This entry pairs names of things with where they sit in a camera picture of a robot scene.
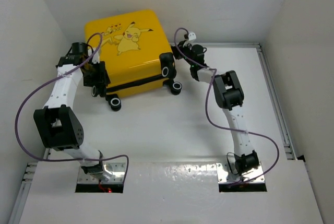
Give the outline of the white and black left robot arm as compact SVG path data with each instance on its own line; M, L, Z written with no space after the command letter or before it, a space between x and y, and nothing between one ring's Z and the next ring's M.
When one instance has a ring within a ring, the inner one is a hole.
M75 42L70 52L61 57L57 64L58 80L42 109L35 110L33 118L42 142L46 148L62 151L78 159L85 174L106 182L113 172L103 161L101 151L84 141L84 129L73 112L74 99L80 81L91 88L94 97L104 97L110 79L105 63L96 54L85 66L80 67L93 52L93 48L84 42Z

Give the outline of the yellow suitcase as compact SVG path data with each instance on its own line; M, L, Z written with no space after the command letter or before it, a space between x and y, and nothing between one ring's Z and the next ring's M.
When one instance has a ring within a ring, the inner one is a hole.
M151 9L92 20L85 25L85 36L102 34L92 40L100 45L97 55L104 62L108 80L91 85L92 96L104 97L111 110L122 107L121 99L168 86L178 95L182 84L175 80L177 71L171 46L158 16Z

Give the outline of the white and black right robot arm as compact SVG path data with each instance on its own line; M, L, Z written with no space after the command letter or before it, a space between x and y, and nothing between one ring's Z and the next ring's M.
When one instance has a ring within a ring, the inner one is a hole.
M230 168L233 175L241 176L243 173L258 168L259 159L251 144L243 114L244 93L233 70L217 74L215 68L209 67L204 60L207 49L200 44L193 44L196 34L185 31L185 40L176 43L176 59L184 59L190 65L191 77L198 82L205 82L213 88L216 104L222 109L229 124L234 144L234 168Z

